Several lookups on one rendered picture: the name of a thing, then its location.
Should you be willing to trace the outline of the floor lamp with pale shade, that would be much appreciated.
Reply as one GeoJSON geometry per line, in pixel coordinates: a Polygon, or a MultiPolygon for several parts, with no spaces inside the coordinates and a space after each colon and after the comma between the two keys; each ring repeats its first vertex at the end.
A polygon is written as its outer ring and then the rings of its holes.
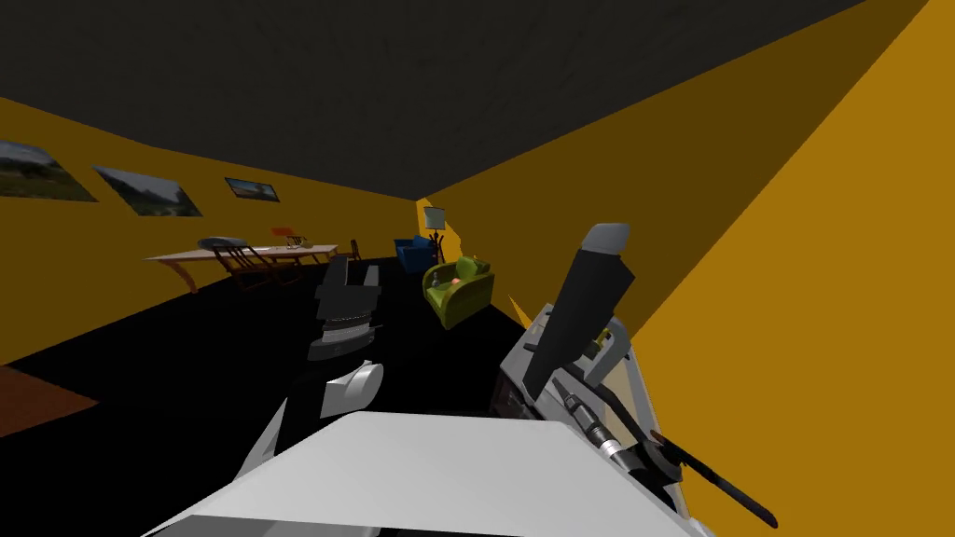
{"type": "Polygon", "coordinates": [[[423,227],[430,231],[429,241],[434,248],[435,260],[437,264],[443,264],[445,257],[442,250],[444,236],[442,232],[446,230],[446,215],[443,208],[435,206],[424,206],[422,208],[423,227]]]}

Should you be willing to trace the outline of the large landscape wall picture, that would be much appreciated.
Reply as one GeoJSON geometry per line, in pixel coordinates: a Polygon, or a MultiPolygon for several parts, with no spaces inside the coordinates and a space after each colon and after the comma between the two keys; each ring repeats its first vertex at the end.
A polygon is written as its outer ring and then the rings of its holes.
{"type": "Polygon", "coordinates": [[[46,150],[0,140],[0,197],[96,202],[46,150]]]}

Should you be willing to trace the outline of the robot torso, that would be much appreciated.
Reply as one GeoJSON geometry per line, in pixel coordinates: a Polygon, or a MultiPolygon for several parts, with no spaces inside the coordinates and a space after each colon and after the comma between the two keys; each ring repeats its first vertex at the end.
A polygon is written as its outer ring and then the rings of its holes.
{"type": "Polygon", "coordinates": [[[143,537],[714,537],[559,421],[355,412],[143,537]]]}

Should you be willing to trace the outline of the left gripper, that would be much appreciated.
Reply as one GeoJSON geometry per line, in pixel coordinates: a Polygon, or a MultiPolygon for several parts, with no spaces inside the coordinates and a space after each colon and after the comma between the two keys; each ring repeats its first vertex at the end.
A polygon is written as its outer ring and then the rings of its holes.
{"type": "Polygon", "coordinates": [[[349,263],[346,255],[335,255],[328,263],[326,285],[319,285],[315,293],[318,320],[365,317],[377,308],[382,291],[380,267],[367,268],[363,285],[347,285],[349,263]]]}

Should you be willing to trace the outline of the small landscape wall picture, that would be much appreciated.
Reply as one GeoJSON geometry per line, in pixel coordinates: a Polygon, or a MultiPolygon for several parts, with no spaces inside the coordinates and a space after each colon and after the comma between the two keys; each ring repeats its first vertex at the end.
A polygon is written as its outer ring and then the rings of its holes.
{"type": "Polygon", "coordinates": [[[227,177],[225,179],[231,192],[239,199],[279,202],[280,199],[269,184],[256,183],[227,177]]]}

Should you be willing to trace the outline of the long wooden table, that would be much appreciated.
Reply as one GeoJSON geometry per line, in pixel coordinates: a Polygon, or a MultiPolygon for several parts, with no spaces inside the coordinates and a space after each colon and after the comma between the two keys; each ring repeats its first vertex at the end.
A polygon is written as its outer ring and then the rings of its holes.
{"type": "Polygon", "coordinates": [[[220,265],[243,291],[271,282],[280,286],[303,278],[304,258],[317,264],[331,261],[338,254],[336,244],[315,244],[291,227],[274,227],[270,233],[284,240],[281,246],[255,247],[247,241],[231,237],[209,237],[198,242],[198,250],[155,256],[151,260],[180,275],[192,294],[199,286],[184,267],[187,262],[212,261],[220,265]]]}

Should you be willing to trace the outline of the dark wooden chair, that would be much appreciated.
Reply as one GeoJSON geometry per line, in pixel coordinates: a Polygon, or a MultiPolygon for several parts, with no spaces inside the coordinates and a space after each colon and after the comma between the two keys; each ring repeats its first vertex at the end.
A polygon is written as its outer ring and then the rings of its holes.
{"type": "Polygon", "coordinates": [[[243,291],[269,282],[288,285],[304,278],[301,265],[296,260],[283,261],[265,256],[242,239],[208,237],[199,240],[198,246],[212,253],[243,291]]]}

